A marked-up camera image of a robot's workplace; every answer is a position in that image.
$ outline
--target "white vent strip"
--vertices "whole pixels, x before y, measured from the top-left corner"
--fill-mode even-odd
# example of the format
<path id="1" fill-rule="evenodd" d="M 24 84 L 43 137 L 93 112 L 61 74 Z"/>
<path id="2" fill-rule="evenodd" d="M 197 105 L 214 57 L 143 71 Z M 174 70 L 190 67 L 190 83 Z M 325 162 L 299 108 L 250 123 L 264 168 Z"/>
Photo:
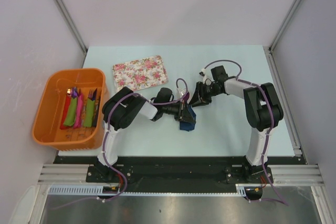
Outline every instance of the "white vent strip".
<path id="1" fill-rule="evenodd" d="M 90 185 L 53 185 L 49 190 L 50 195 L 85 195 L 85 196 L 113 196 L 115 193 L 103 193 L 104 186 L 90 186 Z M 197 197 L 245 197 L 246 193 L 244 187 L 237 186 L 236 193 L 123 193 L 121 196 L 197 196 Z"/>

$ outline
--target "white table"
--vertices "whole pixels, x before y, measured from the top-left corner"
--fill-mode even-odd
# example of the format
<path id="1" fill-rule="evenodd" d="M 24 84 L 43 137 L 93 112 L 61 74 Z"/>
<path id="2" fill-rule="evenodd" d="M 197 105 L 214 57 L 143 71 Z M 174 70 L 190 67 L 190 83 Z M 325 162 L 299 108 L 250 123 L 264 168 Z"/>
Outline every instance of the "white table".
<path id="1" fill-rule="evenodd" d="M 111 96 L 115 94 L 112 66 L 134 59 L 161 55 L 169 82 L 163 86 L 140 90 L 145 97 L 155 97 L 162 87 L 176 94 L 175 80 L 186 80 L 191 95 L 198 74 L 209 62 L 231 59 L 241 64 L 241 79 L 255 83 L 272 82 L 262 46 L 143 46 L 143 47 L 90 47 L 84 68 L 99 68 L 106 75 Z M 232 63 L 224 65 L 229 76 L 238 68 Z M 246 154 L 251 128 L 247 122 L 244 101 L 232 95 L 213 97 L 212 104 L 194 108 L 196 128 L 186 132 L 179 130 L 179 123 L 171 115 L 163 115 L 157 122 L 138 115 L 125 130 L 118 147 L 119 156 L 243 156 Z M 59 152 L 63 156 L 95 156 L 100 149 L 90 151 Z M 282 120 L 274 129 L 269 147 L 270 156 L 294 156 L 291 140 Z"/>

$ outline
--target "orange bin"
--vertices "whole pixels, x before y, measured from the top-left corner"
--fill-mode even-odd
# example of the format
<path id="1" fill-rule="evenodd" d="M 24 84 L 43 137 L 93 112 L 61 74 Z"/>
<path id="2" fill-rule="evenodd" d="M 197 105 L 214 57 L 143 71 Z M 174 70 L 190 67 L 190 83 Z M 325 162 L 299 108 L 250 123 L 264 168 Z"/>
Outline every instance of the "orange bin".
<path id="1" fill-rule="evenodd" d="M 97 108 L 97 127 L 68 128 L 61 130 L 67 90 L 77 87 L 84 95 L 84 106 L 89 91 L 97 88 L 96 105 L 100 97 L 100 106 Z M 105 83 L 105 75 L 95 68 L 70 69 L 54 73 L 47 81 L 40 105 L 33 125 L 34 140 L 41 145 L 54 147 L 61 151 L 98 148 L 103 140 L 104 129 L 102 125 L 103 114 L 101 108 L 109 99 L 109 92 Z"/>

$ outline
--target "floral napkin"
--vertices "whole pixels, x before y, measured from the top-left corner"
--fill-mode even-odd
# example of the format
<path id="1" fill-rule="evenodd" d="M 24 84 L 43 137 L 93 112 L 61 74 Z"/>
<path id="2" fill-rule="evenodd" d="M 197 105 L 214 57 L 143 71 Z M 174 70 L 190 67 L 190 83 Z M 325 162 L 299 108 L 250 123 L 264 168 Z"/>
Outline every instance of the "floral napkin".
<path id="1" fill-rule="evenodd" d="M 168 82 L 163 61 L 159 55 L 116 64 L 112 69 L 116 92 L 123 87 L 128 87 L 135 91 Z"/>

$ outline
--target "white wall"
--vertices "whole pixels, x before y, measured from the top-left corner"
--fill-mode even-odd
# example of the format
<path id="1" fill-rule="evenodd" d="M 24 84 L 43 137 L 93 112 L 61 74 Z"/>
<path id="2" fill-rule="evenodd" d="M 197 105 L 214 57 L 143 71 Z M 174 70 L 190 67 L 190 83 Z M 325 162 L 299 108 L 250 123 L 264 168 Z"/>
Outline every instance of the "white wall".
<path id="1" fill-rule="evenodd" d="M 293 0 L 64 0 L 87 46 L 269 46 Z"/>
<path id="2" fill-rule="evenodd" d="M 275 50 L 303 150 L 336 203 L 336 2 L 304 0 Z"/>
<path id="3" fill-rule="evenodd" d="M 31 126 L 47 78 L 82 55 L 53 0 L 0 0 L 0 222 L 7 223 L 55 151 Z"/>

